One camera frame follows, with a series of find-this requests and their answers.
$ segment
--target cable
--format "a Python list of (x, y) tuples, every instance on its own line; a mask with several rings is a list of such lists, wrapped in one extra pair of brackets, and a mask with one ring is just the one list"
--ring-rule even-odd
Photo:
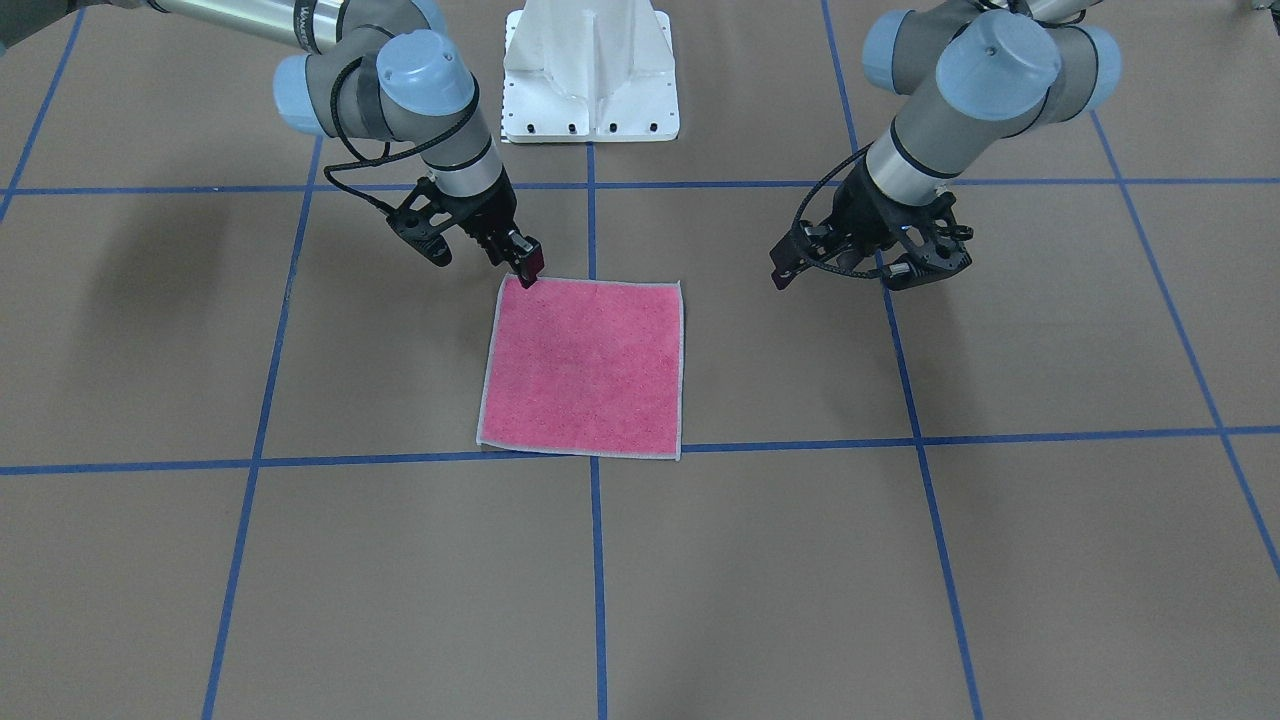
[(818, 260), (817, 258), (809, 255), (809, 249), (800, 242), (800, 238), (804, 236), (804, 224), (803, 224), (804, 211), (809, 208), (809, 202), (814, 199), (815, 195), (818, 195), (818, 192), (822, 191), (823, 187), (827, 186), (828, 182), (831, 182), (831, 178), (840, 174), (840, 170), (844, 170), (852, 163), (864, 158), (868, 150), (870, 150), (870, 143), (861, 146), (856, 152), (854, 152), (852, 155), (846, 158), (842, 163), (832, 168), (832, 170), (827, 173), (827, 177), (822, 178), (820, 181), (818, 181), (818, 184), (809, 188), (809, 193), (805, 195), (804, 200), (800, 201), (800, 208), (796, 209), (796, 215), (791, 220), (791, 232), (787, 233), (787, 237), (791, 238), (791, 245), (792, 247), (795, 247), (796, 255), (799, 255), (800, 259), (804, 260), (805, 265), (809, 265), (810, 268), (818, 268), (819, 270), (826, 270), (828, 273), (835, 273), (837, 275), (845, 275), (846, 278), (859, 278), (865, 281), (874, 281), (881, 278), (881, 273), (878, 270), (870, 273), (863, 270), (846, 270), (844, 268), (837, 268), (836, 265), (829, 265), (827, 263), (823, 263), (822, 260)]
[(349, 195), (355, 195), (356, 197), (360, 197), (365, 202), (369, 202), (370, 205), (376, 208), (378, 211), (380, 211), (383, 215), (390, 215), (392, 213), (396, 211), (396, 208), (374, 197), (372, 195), (369, 195), (367, 192), (361, 192), (351, 187), (349, 184), (343, 183), (342, 181), (334, 177), (334, 173), (358, 170), (364, 168), (379, 168), (381, 165), (388, 165), (390, 163), (398, 163), (401, 160), (404, 160), (406, 158), (412, 158), (413, 155), (419, 155), (425, 150), (429, 150), (444, 142), (445, 140), (453, 137), (454, 135), (457, 135), (460, 129), (462, 129), (463, 126), (467, 124), (467, 122), (472, 117), (475, 117), (476, 109), (480, 106), (480, 82), (476, 81), (475, 76), (471, 76), (471, 83), (472, 83), (471, 102), (467, 104), (466, 109), (462, 113), (462, 117), (458, 118), (458, 122), (453, 123), (453, 126), (451, 126), (440, 135), (433, 137), (431, 140), (428, 140), (426, 142), (415, 145), (408, 150), (402, 150), (399, 152), (396, 152), (394, 155), (389, 154), (392, 143), (385, 142), (383, 145), (383, 154), (380, 158), (365, 158), (364, 155), (360, 154), (358, 150), (356, 150), (356, 146), (351, 143), (351, 138), (347, 137), (347, 131), (343, 129), (342, 127), (342, 118), (338, 115), (338, 97), (342, 94), (342, 86), (347, 82), (347, 78), (351, 77), (351, 74), (360, 68), (361, 63), (364, 63), (364, 58), (356, 58), (346, 67), (343, 67), (342, 70), (339, 70), (338, 74), (334, 77), (333, 90), (329, 92), (329, 117), (333, 120), (334, 132), (337, 133), (338, 140), (342, 141), (347, 151), (356, 158), (356, 161), (325, 165), (324, 177), (326, 181), (329, 181), (330, 184), (333, 184), (338, 190), (347, 192)]

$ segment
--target black ring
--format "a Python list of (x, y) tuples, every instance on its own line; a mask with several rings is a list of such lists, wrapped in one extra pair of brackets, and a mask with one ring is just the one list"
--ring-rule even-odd
[(916, 170), (932, 178), (938, 178), (938, 179), (951, 179), (960, 177), (960, 173), (940, 173), (938, 170), (934, 170), (928, 165), (925, 165), (924, 163), (920, 163), (919, 160), (913, 158), (911, 154), (908, 152), (906, 147), (902, 146), (902, 140), (897, 136), (897, 118), (893, 118), (893, 122), (890, 123), (888, 136), (890, 138), (893, 140), (893, 147), (897, 150), (897, 154), (901, 155), (902, 159), (906, 160), (908, 164), (915, 168)]
[(376, 55), (365, 54), (365, 60), (356, 73), (356, 108), (360, 110), (360, 120), (365, 123), (365, 131), (374, 140), (397, 140), (392, 128), (387, 126), (387, 117), (383, 114), (381, 87), (378, 83)]
[(484, 160), (484, 156), (489, 154), (489, 149), (490, 147), (493, 147), (493, 138), (492, 137), (489, 138), (489, 142), (485, 143), (484, 150), (481, 150), (475, 158), (467, 160), (466, 163), (462, 163), (462, 164), (458, 164), (458, 165), (435, 165), (435, 164), (428, 163), (428, 165), (430, 165), (433, 170), (439, 170), (442, 173), (452, 173), (452, 172), (457, 172), (457, 170), (465, 170), (465, 169), (470, 168), (471, 165), (475, 165), (480, 160)]
[(342, 5), (338, 6), (338, 19), (334, 20), (335, 24), (333, 28), (333, 41), (335, 45), (338, 42), (342, 42), (342, 20), (347, 18), (347, 8), (349, 6), (351, 6), (351, 0), (344, 1)]
[[(1078, 31), (1078, 32), (1083, 32), (1084, 37), (1089, 38), (1089, 45), (1093, 46), (1093, 58), (1094, 58), (1094, 63), (1093, 63), (1094, 64), (1094, 68), (1093, 68), (1093, 90), (1089, 91), (1089, 100), (1092, 100), (1093, 99), (1093, 94), (1098, 91), (1098, 81), (1102, 79), (1102, 53), (1098, 51), (1098, 44), (1093, 41), (1093, 36), (1089, 35), (1088, 32), (1085, 32), (1083, 27), (1069, 26), (1068, 29), (1074, 29), (1074, 31)], [(1085, 100), (1084, 105), (1088, 105), (1088, 104), (1089, 104), (1089, 101)], [(1084, 113), (1084, 108), (1082, 106), (1080, 110), (1076, 114), (1071, 115), (1070, 118), (1064, 119), (1062, 122), (1066, 123), (1066, 122), (1074, 120), (1075, 118), (1079, 118), (1083, 113)]]
[(394, 40), (396, 38), (396, 35), (393, 35), (392, 31), (389, 31), (389, 29), (387, 29), (387, 28), (384, 28), (381, 26), (375, 26), (375, 24), (371, 24), (371, 23), (365, 23), (362, 26), (356, 26), (356, 27), (352, 28), (352, 32), (355, 32), (357, 29), (371, 29), (374, 32), (380, 32), (380, 33), (385, 35), (388, 40)]

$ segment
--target red towel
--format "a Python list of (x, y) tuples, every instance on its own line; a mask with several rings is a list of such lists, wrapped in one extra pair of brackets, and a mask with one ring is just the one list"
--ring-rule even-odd
[(507, 277), (476, 443), (678, 460), (684, 369), (680, 284)]

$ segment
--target brown floor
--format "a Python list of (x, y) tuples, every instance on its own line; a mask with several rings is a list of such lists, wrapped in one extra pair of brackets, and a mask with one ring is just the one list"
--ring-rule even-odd
[[(444, 5), (497, 118), (518, 3)], [(682, 283), (680, 462), (475, 447), (502, 273), (314, 179), (296, 50), (9, 49), (0, 717), (1280, 716), (1280, 37), (1106, 3), (1119, 92), (965, 176), (972, 269), (778, 293), (901, 6), (663, 0), (677, 141), (503, 146), (548, 275)]]

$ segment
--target light blue joint cap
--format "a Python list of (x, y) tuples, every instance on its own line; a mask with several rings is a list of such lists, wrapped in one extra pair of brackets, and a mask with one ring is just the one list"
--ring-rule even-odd
[(419, 13), (426, 18), (426, 24), (431, 26), (431, 29), (439, 32), (440, 35), (449, 35), (449, 26), (444, 22), (444, 13), (440, 12), (440, 6), (431, 0), (412, 0), (413, 6), (417, 8)]
[(307, 135), (325, 135), (311, 104), (311, 92), (307, 91), (307, 55), (291, 55), (280, 60), (271, 88), (275, 109), (284, 118), (284, 124)]
[(1018, 13), (978, 15), (938, 58), (936, 77), (952, 108), (979, 120), (1009, 120), (1030, 110), (1062, 72), (1057, 44)]
[(1098, 51), (1098, 81), (1093, 86), (1088, 105), (1084, 106), (1084, 111), (1089, 111), (1100, 108), (1116, 91), (1120, 76), (1124, 74), (1124, 59), (1120, 55), (1120, 44), (1110, 32), (1093, 26), (1075, 27), (1089, 36)]
[(434, 29), (388, 40), (378, 53), (378, 82), (397, 105), (419, 115), (452, 115), (475, 95), (458, 47)]
[(863, 74), (881, 90), (897, 92), (893, 87), (893, 54), (897, 51), (897, 33), (906, 17), (914, 10), (890, 10), (876, 20), (863, 44)]

